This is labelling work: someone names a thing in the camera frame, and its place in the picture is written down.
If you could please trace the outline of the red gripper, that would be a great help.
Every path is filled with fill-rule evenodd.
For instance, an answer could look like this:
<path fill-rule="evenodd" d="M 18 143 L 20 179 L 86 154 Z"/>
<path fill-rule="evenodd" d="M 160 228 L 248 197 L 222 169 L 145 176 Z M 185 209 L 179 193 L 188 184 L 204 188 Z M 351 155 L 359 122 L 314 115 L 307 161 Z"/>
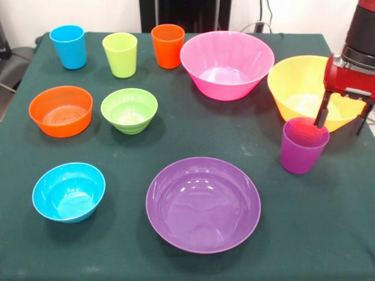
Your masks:
<path fill-rule="evenodd" d="M 329 113 L 330 96 L 336 92 L 343 97 L 348 96 L 354 100 L 369 101 L 354 119 L 350 131 L 352 136 L 359 136 L 374 107 L 374 70 L 362 68 L 344 60 L 341 55 L 332 54 L 326 64 L 323 84 L 325 93 L 314 125 L 318 128 L 324 127 Z"/>

